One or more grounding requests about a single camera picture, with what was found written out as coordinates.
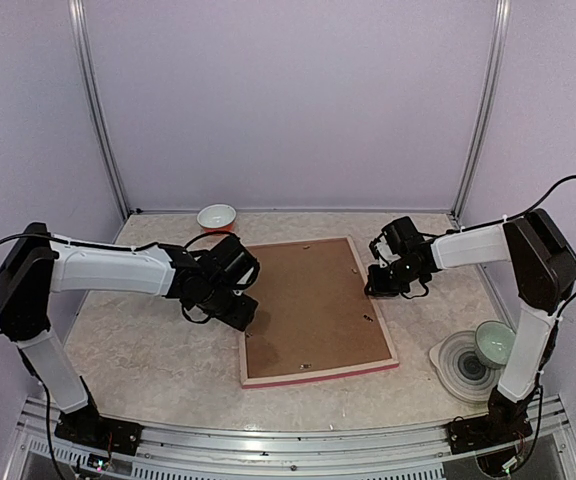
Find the left aluminium corner post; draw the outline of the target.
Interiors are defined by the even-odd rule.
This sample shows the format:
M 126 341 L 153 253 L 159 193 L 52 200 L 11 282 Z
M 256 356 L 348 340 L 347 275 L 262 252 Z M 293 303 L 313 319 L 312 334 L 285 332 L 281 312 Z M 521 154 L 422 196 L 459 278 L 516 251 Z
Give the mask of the left aluminium corner post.
M 99 147 L 102 165 L 109 181 L 112 198 L 123 220 L 131 213 L 126 189 L 112 148 L 96 79 L 92 45 L 87 29 L 85 5 L 82 0 L 69 0 L 68 12 L 73 32 L 75 52 L 81 71 L 84 95 L 88 105 L 93 132 Z

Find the aluminium corner post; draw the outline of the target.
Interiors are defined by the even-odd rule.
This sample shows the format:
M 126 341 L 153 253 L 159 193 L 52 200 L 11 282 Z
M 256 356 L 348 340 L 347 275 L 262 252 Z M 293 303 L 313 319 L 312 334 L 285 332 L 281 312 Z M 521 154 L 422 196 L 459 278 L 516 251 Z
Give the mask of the aluminium corner post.
M 75 52 L 81 71 L 84 95 L 88 105 L 93 132 L 99 147 L 102 165 L 109 181 L 112 198 L 123 220 L 131 213 L 126 189 L 112 148 L 96 79 L 92 45 L 87 29 L 85 5 L 82 0 L 69 0 L 68 12 L 73 32 Z
M 474 185 L 477 167 L 481 158 L 490 118 L 494 109 L 495 96 L 502 68 L 507 38 L 511 1 L 498 0 L 495 3 L 495 15 L 488 60 L 485 69 L 483 89 L 479 100 L 474 130 L 469 143 L 466 163 L 461 176 L 456 199 L 451 214 L 460 222 Z

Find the aluminium front rail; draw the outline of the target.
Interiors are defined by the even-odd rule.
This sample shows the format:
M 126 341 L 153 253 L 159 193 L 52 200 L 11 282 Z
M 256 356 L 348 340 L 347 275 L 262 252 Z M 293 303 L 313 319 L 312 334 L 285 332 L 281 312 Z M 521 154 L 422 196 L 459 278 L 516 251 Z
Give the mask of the aluminium front rail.
M 576 479 L 576 439 L 560 399 L 542 406 L 536 449 L 510 479 Z M 494 449 L 453 455 L 448 421 L 321 432 L 254 432 L 144 422 L 135 456 L 112 453 L 100 479 L 459 479 L 482 474 L 477 460 Z M 35 454 L 50 460 L 45 402 L 26 400 L 4 478 L 21 478 Z

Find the right aluminium corner post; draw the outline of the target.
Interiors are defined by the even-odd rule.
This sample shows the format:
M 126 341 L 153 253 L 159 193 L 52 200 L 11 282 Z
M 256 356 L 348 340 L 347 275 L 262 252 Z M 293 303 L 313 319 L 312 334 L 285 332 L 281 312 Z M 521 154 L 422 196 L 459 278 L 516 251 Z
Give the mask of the right aluminium corner post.
M 474 130 L 469 143 L 466 163 L 461 176 L 456 199 L 451 214 L 460 222 L 474 185 L 477 167 L 481 158 L 490 118 L 494 109 L 495 96 L 502 68 L 507 38 L 511 1 L 498 0 L 495 3 L 495 15 L 488 60 L 485 69 L 483 89 L 479 100 Z

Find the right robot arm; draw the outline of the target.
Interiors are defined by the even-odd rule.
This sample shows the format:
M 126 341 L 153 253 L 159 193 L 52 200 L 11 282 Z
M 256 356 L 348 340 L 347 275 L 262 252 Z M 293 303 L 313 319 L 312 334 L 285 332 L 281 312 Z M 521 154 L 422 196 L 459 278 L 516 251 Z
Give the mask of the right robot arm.
M 375 298 L 407 298 L 413 282 L 426 285 L 443 270 L 511 264 L 520 316 L 509 361 L 479 423 L 486 442 L 503 442 L 526 419 L 555 341 L 559 311 L 572 297 L 576 254 L 563 233 L 542 208 L 442 235 L 422 233 L 405 216 L 384 226 L 369 250 L 375 262 L 364 292 Z

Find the white swirl plate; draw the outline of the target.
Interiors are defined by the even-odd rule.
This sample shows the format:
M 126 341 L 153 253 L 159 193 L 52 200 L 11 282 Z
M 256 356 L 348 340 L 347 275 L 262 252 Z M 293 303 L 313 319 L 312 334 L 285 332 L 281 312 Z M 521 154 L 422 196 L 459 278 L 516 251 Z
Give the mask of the white swirl plate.
M 430 349 L 429 358 L 443 387 L 468 404 L 485 404 L 505 368 L 490 369 L 478 360 L 474 330 L 446 337 Z

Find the orange white bowl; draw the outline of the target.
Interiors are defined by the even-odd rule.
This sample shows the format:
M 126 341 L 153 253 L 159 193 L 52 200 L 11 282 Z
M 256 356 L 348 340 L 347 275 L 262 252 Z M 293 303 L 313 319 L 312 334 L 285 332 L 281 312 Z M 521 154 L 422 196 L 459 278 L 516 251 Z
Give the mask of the orange white bowl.
M 205 232 L 231 231 L 236 219 L 237 211 L 227 204 L 206 206 L 196 217 L 197 223 Z

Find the green ceramic bowl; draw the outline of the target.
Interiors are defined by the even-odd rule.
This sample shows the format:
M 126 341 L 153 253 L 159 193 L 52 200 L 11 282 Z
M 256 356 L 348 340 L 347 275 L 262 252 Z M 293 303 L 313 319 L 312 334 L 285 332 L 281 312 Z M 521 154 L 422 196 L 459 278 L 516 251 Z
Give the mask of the green ceramic bowl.
M 475 354 L 490 369 L 503 369 L 510 358 L 515 341 L 511 328 L 499 321 L 486 321 L 475 330 Z

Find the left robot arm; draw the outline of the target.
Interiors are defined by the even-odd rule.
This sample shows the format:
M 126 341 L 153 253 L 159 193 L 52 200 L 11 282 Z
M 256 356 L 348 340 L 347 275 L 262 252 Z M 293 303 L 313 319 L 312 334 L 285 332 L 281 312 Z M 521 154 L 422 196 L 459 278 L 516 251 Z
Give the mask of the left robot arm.
M 240 332 L 258 307 L 246 291 L 257 280 L 260 262 L 231 232 L 212 247 L 194 250 L 189 244 L 88 242 L 32 222 L 9 240 L 13 246 L 0 266 L 0 330 L 70 430 L 89 445 L 101 443 L 108 424 L 53 328 L 57 297 L 119 292 L 176 300 L 183 317 L 196 310 L 199 323 L 218 320 Z

